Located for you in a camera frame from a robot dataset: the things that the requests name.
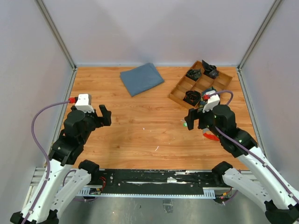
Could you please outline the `key with green tag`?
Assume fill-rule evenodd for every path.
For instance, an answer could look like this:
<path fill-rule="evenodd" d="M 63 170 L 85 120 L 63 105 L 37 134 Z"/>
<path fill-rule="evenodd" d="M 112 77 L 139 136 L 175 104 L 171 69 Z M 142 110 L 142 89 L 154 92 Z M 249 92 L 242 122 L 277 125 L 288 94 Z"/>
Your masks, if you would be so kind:
<path fill-rule="evenodd" d="M 187 127 L 187 123 L 186 123 L 185 120 L 181 120 L 181 122 L 183 122 L 183 126 L 184 126 L 184 127 Z"/>

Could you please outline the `metal key organizer red handle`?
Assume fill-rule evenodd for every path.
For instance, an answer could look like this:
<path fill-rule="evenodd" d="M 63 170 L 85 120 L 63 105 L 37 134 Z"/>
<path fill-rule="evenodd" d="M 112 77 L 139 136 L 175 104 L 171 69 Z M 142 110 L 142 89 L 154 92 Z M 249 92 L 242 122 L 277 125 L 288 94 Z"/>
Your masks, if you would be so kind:
<path fill-rule="evenodd" d="M 208 128 L 203 129 L 202 132 L 205 138 L 213 141 L 220 141 L 219 138 L 214 135 Z"/>

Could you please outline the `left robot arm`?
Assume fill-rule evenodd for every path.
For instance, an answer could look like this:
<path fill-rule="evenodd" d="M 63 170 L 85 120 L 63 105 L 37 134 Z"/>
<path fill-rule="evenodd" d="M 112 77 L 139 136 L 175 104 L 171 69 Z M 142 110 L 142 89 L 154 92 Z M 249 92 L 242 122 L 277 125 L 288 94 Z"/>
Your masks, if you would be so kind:
<path fill-rule="evenodd" d="M 64 121 L 64 128 L 46 156 L 47 167 L 28 204 L 13 213 L 13 224 L 57 224 L 62 213 L 78 192 L 87 184 L 94 185 L 100 180 L 98 164 L 85 160 L 80 163 L 73 177 L 64 185 L 78 156 L 83 152 L 91 132 L 111 125 L 111 111 L 99 105 L 101 116 L 95 110 L 84 112 L 77 106 Z"/>

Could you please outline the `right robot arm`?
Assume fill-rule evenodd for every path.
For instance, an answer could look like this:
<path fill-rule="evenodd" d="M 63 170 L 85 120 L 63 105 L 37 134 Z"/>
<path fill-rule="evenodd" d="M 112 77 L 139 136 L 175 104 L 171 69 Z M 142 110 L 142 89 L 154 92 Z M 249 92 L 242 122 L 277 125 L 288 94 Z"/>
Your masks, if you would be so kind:
<path fill-rule="evenodd" d="M 207 128 L 220 141 L 221 146 L 255 176 L 258 183 L 243 176 L 225 161 L 212 169 L 212 182 L 221 187 L 228 185 L 251 201 L 272 224 L 293 224 L 299 219 L 299 192 L 292 187 L 268 161 L 254 138 L 237 127 L 235 113 L 227 105 L 217 105 L 208 112 L 189 109 L 185 117 L 189 130 Z"/>

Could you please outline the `blue yellow floral tie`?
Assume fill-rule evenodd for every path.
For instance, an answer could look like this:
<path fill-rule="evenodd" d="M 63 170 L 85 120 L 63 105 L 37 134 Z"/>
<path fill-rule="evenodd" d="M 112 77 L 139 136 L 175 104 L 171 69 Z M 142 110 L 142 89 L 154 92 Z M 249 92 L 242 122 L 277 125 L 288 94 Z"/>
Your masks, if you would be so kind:
<path fill-rule="evenodd" d="M 215 93 L 217 92 L 217 90 L 212 86 L 206 90 L 204 90 L 202 93 L 201 93 L 201 99 L 200 99 L 200 102 L 199 102 L 199 108 L 203 108 L 208 102 L 209 102 L 209 99 L 204 99 L 204 96 L 205 95 L 210 95 L 212 93 Z"/>

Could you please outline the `black orange rolled tie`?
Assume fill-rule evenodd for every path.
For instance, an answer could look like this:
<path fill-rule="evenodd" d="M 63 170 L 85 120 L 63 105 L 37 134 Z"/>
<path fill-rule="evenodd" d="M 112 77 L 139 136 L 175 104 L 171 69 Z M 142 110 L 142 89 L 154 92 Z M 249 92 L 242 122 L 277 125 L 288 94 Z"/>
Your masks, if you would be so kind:
<path fill-rule="evenodd" d="M 201 100 L 201 94 L 198 91 L 186 91 L 183 101 L 195 106 Z"/>

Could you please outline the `wooden compartment tray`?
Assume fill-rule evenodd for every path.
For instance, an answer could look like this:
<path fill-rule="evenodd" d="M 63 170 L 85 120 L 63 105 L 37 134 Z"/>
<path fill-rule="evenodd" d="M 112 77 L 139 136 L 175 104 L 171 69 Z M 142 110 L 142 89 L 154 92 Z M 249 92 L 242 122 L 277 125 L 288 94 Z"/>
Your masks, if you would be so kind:
<path fill-rule="evenodd" d="M 232 76 L 219 71 L 218 68 L 217 70 L 219 71 L 219 76 L 216 79 L 206 76 L 200 61 L 196 61 L 190 69 L 201 69 L 202 76 L 197 81 L 193 81 L 186 77 L 186 72 L 168 95 L 169 99 L 187 109 L 198 108 L 199 102 L 195 106 L 192 106 L 183 101 L 186 91 L 198 91 L 201 94 L 204 90 L 212 86 L 217 91 L 222 91 L 226 89 L 232 81 Z"/>

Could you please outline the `dark green rolled tie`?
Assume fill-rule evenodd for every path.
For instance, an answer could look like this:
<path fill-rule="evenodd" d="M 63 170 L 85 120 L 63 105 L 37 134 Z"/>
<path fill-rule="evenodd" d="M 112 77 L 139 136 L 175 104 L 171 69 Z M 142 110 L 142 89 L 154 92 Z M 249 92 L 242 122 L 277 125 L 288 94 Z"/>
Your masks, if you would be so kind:
<path fill-rule="evenodd" d="M 201 69 L 189 69 L 186 73 L 186 77 L 193 81 L 197 81 L 201 76 Z"/>

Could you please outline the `dark navy rolled tie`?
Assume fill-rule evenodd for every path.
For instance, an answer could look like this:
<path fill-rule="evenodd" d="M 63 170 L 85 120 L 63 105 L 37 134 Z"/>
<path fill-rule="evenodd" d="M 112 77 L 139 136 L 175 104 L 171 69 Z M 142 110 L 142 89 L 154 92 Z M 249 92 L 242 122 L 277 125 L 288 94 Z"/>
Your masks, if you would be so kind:
<path fill-rule="evenodd" d="M 215 65 L 210 65 L 204 60 L 201 61 L 204 74 L 212 79 L 216 79 L 219 76 L 219 71 L 217 70 L 217 67 Z"/>

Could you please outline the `folded blue cloth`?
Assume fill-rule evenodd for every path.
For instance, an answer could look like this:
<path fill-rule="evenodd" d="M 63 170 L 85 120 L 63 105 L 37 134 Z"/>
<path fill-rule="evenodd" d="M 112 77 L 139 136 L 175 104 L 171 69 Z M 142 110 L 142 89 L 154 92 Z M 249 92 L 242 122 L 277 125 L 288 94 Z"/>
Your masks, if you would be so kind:
<path fill-rule="evenodd" d="M 164 82 L 164 79 L 153 63 L 147 63 L 121 72 L 120 79 L 131 97 L 150 90 Z"/>

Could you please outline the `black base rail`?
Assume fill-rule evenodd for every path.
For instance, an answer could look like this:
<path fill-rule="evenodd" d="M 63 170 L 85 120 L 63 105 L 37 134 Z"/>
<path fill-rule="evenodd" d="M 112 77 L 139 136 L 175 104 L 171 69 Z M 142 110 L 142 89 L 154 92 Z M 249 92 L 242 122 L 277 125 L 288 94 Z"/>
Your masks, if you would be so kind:
<path fill-rule="evenodd" d="M 197 196 L 229 187 L 211 171 L 159 169 L 99 169 L 88 186 L 102 184 L 102 195 L 126 196 Z"/>

